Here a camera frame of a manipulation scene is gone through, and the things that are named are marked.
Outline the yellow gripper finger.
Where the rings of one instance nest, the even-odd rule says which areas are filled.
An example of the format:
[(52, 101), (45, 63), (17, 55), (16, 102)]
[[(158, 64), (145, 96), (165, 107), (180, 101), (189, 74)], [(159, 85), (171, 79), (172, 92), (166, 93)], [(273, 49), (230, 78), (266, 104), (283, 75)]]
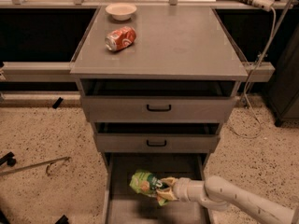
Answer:
[(158, 189), (157, 196), (158, 196), (158, 200), (163, 202), (175, 201), (177, 199), (176, 195), (171, 189)]
[(162, 183), (167, 185), (168, 187), (173, 187), (175, 183), (178, 181), (175, 177), (166, 177), (161, 179)]

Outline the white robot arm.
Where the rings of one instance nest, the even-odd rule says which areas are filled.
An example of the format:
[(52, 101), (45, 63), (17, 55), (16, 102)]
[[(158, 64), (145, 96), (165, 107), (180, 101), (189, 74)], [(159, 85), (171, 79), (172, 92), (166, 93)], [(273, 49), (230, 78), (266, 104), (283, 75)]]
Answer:
[(168, 201), (197, 202), (207, 209), (224, 211), (236, 206), (260, 224), (299, 224), (299, 209), (273, 203), (246, 191), (219, 176), (205, 181), (168, 177), (157, 193)]

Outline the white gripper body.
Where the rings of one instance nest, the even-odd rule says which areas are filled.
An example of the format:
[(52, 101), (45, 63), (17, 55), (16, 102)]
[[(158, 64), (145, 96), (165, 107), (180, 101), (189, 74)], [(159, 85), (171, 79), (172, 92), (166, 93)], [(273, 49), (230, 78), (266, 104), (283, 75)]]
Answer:
[(173, 192), (181, 202), (202, 203), (206, 200), (204, 181), (179, 178), (173, 186)]

